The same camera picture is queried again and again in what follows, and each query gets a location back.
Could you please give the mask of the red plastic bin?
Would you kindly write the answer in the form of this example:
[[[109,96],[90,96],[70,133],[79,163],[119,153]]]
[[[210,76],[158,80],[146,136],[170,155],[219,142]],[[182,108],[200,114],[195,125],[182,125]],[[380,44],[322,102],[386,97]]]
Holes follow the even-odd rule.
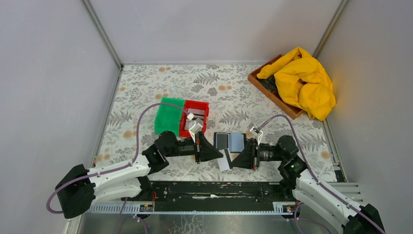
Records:
[[[194,118],[200,119],[203,122],[202,131],[205,132],[207,128],[207,117],[209,114],[209,103],[185,100],[184,109],[188,113],[194,114]],[[187,114],[182,113],[180,124],[179,124],[179,137],[190,137],[189,134],[189,120]]]

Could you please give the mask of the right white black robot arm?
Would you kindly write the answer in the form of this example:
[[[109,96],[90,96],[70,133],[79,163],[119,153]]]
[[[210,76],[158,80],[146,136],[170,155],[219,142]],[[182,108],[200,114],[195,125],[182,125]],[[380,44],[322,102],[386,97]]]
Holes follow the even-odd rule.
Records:
[[[258,144],[251,138],[245,140],[244,150],[230,166],[255,170],[262,161],[280,161],[281,198],[304,203],[340,234],[385,233],[380,214],[373,205],[362,205],[340,193],[311,172],[298,153],[299,147],[292,136],[280,137],[275,145]]]

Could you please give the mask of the black leather card holder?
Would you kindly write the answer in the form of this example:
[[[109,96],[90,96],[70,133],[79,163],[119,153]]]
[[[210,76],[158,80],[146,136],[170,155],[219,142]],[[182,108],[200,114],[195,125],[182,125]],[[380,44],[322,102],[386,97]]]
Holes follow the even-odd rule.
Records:
[[[245,148],[246,134],[245,133],[226,133],[228,134],[228,149],[231,153],[241,153]]]

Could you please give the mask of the green plastic bin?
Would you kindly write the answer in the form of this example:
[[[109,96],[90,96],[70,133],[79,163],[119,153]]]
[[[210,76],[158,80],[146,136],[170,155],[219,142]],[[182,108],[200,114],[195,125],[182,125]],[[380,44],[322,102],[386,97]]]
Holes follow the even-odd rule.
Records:
[[[156,134],[161,134],[164,131],[171,131],[179,136],[179,127],[182,117],[182,111],[170,105],[160,105],[155,122],[154,131]]]

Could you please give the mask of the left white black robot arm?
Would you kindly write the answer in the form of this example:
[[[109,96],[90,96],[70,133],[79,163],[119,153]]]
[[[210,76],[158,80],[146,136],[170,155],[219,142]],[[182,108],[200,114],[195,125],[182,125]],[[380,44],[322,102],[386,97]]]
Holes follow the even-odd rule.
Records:
[[[61,214],[66,219],[74,218],[98,202],[124,197],[146,200],[151,194],[148,176],[169,166],[167,158],[174,156],[195,156],[200,163],[222,158],[223,154],[202,131],[183,140],[164,131],[136,159],[99,168],[74,166],[55,187]]]

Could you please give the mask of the white card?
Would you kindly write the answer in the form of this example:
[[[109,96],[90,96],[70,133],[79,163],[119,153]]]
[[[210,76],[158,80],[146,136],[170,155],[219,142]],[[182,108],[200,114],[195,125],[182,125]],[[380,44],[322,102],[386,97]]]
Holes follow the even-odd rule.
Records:
[[[223,156],[221,158],[217,159],[219,169],[220,171],[227,171],[231,170],[233,167],[231,165],[231,157],[230,157],[230,151],[228,148],[222,149],[219,151]]]

